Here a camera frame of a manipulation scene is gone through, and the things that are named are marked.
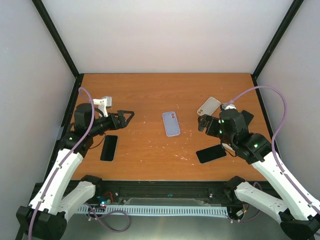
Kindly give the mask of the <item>clear white phone case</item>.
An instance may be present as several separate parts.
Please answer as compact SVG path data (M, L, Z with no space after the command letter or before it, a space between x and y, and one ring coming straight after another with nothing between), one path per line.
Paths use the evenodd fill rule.
M221 105L221 102L214 97L209 97L197 110L199 116L212 115Z

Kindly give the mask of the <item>lavender phone case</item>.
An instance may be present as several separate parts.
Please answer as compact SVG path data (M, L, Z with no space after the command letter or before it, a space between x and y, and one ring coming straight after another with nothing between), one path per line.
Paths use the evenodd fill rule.
M167 137L175 137L180 135L180 126L177 115L174 111L164 112L162 114L162 120Z

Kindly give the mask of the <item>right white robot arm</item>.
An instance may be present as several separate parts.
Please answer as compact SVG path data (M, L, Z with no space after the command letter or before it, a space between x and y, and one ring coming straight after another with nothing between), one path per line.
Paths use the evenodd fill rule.
M226 185L229 195L245 202L279 223L292 240L311 240L320 229L320 202L306 191L290 173L272 144L260 133L249 131L253 115L245 110L222 110L218 117L203 114L198 117L198 130L220 139L223 146L260 172L278 193L276 198L239 176Z

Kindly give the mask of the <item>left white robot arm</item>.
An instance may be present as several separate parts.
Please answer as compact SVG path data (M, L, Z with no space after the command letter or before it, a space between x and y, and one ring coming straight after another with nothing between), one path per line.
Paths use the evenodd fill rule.
M74 129L61 139L50 173L28 206L20 206L16 212L20 228L28 239L61 239L68 221L85 202L103 198L103 180L92 175L85 175L70 193L65 191L94 143L94 137L106 131L126 128L134 115L128 110L103 112L90 103L76 107L72 123Z

